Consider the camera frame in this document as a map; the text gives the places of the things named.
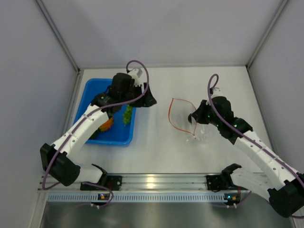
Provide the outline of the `fake dark eggplant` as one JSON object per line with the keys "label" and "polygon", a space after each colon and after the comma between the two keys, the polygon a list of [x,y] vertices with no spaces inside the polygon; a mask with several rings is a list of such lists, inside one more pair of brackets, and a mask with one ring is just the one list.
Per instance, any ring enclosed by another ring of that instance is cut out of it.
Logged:
{"label": "fake dark eggplant", "polygon": [[193,117],[192,114],[189,114],[189,116],[188,116],[188,122],[190,124],[195,124],[196,123],[196,119]]}

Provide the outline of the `clear zip top bag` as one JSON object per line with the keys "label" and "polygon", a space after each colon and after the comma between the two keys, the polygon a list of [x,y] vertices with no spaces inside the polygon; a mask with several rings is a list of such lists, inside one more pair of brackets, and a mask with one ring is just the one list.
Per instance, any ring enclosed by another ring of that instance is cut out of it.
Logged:
{"label": "clear zip top bag", "polygon": [[206,143],[207,132],[202,124],[190,124],[189,114],[196,111],[195,105],[185,99],[172,98],[168,109],[168,120],[171,126],[180,132],[180,136],[187,142]]}

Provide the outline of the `fake green grapes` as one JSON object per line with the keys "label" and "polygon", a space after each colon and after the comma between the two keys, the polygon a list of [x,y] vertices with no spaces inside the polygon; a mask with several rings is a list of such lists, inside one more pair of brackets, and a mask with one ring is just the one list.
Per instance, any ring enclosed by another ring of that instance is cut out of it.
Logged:
{"label": "fake green grapes", "polygon": [[133,108],[129,105],[126,106],[126,110],[123,113],[123,124],[126,126],[128,125],[132,120],[133,115]]}

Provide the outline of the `fake pineapple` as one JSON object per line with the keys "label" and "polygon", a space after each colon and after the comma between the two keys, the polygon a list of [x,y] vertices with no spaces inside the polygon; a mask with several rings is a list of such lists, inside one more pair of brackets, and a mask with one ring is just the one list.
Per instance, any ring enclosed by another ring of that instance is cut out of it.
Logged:
{"label": "fake pineapple", "polygon": [[90,140],[94,140],[100,133],[108,131],[114,124],[114,118],[111,117],[107,122],[99,126],[97,130],[91,135]]}

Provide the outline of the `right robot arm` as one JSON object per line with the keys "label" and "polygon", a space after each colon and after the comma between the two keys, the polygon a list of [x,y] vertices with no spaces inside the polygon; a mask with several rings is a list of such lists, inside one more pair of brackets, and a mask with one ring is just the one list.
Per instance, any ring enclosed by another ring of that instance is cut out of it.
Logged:
{"label": "right robot arm", "polygon": [[304,175],[269,149],[244,119],[235,117],[225,97],[202,100],[198,109],[189,114],[188,121],[215,126],[223,138],[263,172],[261,175],[253,174],[234,163],[224,168],[217,180],[208,184],[209,190],[239,186],[264,198],[280,216],[296,217],[295,213],[304,206]]}

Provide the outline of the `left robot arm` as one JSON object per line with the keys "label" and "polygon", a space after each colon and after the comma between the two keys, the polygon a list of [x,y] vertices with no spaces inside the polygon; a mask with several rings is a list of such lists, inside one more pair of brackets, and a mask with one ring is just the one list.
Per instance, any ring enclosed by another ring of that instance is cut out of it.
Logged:
{"label": "left robot arm", "polygon": [[90,182],[97,190],[107,185],[106,171],[91,164],[82,166],[72,161],[71,155],[79,151],[100,126],[119,112],[124,105],[135,108],[151,107],[157,102],[151,94],[150,82],[140,84],[136,73],[117,73],[111,84],[90,102],[74,125],[52,144],[40,148],[42,168],[59,184],[70,186],[75,182]]}

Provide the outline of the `blue plastic bin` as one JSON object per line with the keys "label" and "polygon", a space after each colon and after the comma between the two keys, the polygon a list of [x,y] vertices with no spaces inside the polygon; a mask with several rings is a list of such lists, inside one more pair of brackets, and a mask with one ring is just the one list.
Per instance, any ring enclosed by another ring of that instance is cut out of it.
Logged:
{"label": "blue plastic bin", "polygon": [[[76,123],[82,114],[84,114],[93,98],[106,90],[111,85],[112,79],[92,78],[85,84],[83,94],[78,106],[74,123]],[[131,122],[127,125],[123,122],[123,114],[126,110],[124,105],[122,109],[114,114],[114,123],[108,131],[99,133],[94,139],[86,141],[87,144],[127,146],[133,139],[133,130],[135,123],[136,108],[133,108]]]}

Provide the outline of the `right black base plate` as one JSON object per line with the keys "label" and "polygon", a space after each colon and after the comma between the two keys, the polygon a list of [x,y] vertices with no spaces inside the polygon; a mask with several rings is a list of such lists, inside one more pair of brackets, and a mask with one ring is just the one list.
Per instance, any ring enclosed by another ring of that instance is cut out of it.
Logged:
{"label": "right black base plate", "polygon": [[223,174],[207,175],[206,183],[207,189],[213,192],[238,189],[238,187],[233,184],[232,179],[230,177],[224,176]]}

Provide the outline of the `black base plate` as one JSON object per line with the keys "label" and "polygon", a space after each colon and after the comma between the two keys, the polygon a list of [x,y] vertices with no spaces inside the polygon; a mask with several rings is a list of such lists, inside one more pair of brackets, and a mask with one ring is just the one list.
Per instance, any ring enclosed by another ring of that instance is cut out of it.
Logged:
{"label": "black base plate", "polygon": [[[103,175],[98,183],[95,185],[103,186],[109,190],[117,191],[122,186],[123,177],[120,175]],[[81,183],[80,190],[83,191],[94,191],[94,190],[103,190],[100,187],[91,186],[88,184]]]}
{"label": "black base plate", "polygon": [[230,177],[224,176],[223,174],[207,175],[206,183],[207,189],[213,192],[238,189],[238,187],[233,184],[232,179]]}

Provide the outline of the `aluminium mounting rail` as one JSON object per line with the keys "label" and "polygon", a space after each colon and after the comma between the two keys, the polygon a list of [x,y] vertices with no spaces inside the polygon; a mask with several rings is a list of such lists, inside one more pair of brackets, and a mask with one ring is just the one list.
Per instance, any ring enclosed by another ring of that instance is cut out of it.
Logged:
{"label": "aluminium mounting rail", "polygon": [[[117,191],[160,191],[160,190],[206,190],[206,176],[215,174],[205,173],[125,173],[108,174],[120,175],[123,177],[122,186]],[[74,182],[68,187],[58,184],[51,188],[52,191],[80,190],[80,185],[88,184],[95,187],[102,187],[89,183],[89,181]]]}

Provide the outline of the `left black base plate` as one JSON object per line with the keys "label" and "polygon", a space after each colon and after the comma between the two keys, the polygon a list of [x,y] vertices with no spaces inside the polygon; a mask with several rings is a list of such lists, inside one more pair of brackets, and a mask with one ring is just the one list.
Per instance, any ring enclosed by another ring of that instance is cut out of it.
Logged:
{"label": "left black base plate", "polygon": [[[123,177],[120,175],[103,175],[98,183],[95,185],[103,186],[109,190],[117,191],[122,186]],[[83,191],[94,191],[94,190],[103,190],[100,187],[91,186],[88,184],[81,183],[80,190]]]}

